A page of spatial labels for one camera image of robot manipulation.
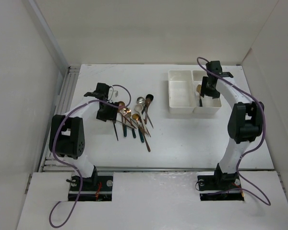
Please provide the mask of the gold spoon green handle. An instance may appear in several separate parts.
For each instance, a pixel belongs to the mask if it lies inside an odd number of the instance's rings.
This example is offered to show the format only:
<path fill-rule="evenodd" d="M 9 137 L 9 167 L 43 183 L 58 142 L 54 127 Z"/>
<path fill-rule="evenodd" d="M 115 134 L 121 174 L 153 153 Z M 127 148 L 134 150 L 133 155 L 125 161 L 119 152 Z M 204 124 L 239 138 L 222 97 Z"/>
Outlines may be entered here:
<path fill-rule="evenodd" d="M 201 85 L 200 84 L 197 85 L 196 91 L 199 94 L 199 105 L 200 105 L 200 107 L 202 107 L 203 106 L 203 102 L 202 102 L 202 97 L 201 97 Z"/>

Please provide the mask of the black fork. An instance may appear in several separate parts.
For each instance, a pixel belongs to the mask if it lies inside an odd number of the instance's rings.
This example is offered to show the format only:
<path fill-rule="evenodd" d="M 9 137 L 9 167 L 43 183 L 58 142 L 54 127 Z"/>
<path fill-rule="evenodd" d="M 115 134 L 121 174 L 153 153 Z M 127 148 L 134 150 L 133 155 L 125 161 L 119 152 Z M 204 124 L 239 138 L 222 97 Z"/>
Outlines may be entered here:
<path fill-rule="evenodd" d="M 115 121 L 112 121 L 112 123 L 113 123 L 113 127 L 114 127 L 114 132 L 115 132 L 116 140 L 119 141 L 118 133 L 117 133 L 117 129 L 116 129 L 116 122 L 115 122 Z"/>

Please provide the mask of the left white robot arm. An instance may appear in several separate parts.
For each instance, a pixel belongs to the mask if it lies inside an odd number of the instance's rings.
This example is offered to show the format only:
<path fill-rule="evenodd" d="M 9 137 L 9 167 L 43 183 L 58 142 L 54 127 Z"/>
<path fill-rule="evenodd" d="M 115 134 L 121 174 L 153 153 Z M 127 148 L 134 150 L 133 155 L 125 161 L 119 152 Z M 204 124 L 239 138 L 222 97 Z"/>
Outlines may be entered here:
<path fill-rule="evenodd" d="M 113 86 L 98 83 L 93 92 L 87 92 L 76 106 L 51 120 L 49 150 L 54 158 L 72 167 L 77 176 L 72 181 L 87 190 L 99 182 L 96 166 L 87 156 L 86 143 L 94 120 L 116 123 L 119 103 L 112 100 Z"/>

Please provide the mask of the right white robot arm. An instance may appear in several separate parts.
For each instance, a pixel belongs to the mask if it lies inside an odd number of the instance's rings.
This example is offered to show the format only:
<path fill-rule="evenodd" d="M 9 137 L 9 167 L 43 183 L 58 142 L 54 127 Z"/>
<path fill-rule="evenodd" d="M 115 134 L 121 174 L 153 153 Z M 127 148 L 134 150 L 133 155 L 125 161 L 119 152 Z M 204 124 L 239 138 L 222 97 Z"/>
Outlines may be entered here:
<path fill-rule="evenodd" d="M 223 96 L 232 111 L 228 121 L 229 142 L 225 154 L 212 175 L 199 175 L 200 191 L 233 189 L 239 178 L 239 164 L 249 145 L 264 130 L 264 105 L 240 89 L 230 72 L 224 72 L 220 61 L 207 61 L 203 67 L 201 97 L 217 99 Z"/>

